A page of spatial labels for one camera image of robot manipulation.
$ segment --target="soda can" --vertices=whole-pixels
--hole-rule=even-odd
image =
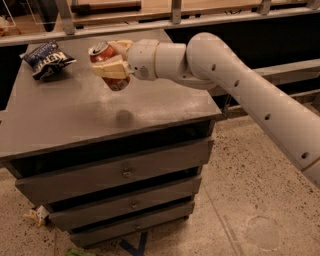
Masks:
[[[108,44],[108,42],[101,42],[91,48],[89,48],[89,56],[91,63],[103,62],[114,56],[117,53],[114,48]],[[121,91],[127,87],[130,82],[130,77],[125,79],[113,79],[102,77],[105,83],[109,86],[112,91]]]

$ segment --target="blue chip bag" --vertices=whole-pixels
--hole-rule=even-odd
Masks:
[[[21,57],[32,67],[34,71],[32,77],[35,80],[56,74],[65,66],[76,61],[68,54],[60,51],[55,41],[43,44]]]

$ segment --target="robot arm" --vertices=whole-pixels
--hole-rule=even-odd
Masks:
[[[141,40],[128,51],[134,75],[184,86],[221,86],[269,135],[289,160],[320,186],[320,118],[248,68],[218,37],[194,36],[188,46]]]

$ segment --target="drawer handle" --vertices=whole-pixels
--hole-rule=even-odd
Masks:
[[[140,229],[141,229],[140,223],[137,222],[137,223],[136,223],[136,230],[140,230]]]
[[[138,208],[138,205],[137,205],[137,203],[135,202],[135,201],[132,201],[131,202],[131,209],[137,209]]]
[[[123,178],[130,178],[131,176],[132,176],[132,173],[129,168],[124,168],[122,170],[122,177]]]

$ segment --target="speckled floor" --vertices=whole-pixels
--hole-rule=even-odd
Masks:
[[[222,121],[204,167],[194,213],[147,233],[87,250],[97,255],[314,255],[320,253],[320,190],[250,119]],[[0,255],[62,256],[75,246],[52,225],[22,218],[31,204],[0,169]],[[132,253],[124,249],[130,244]]]

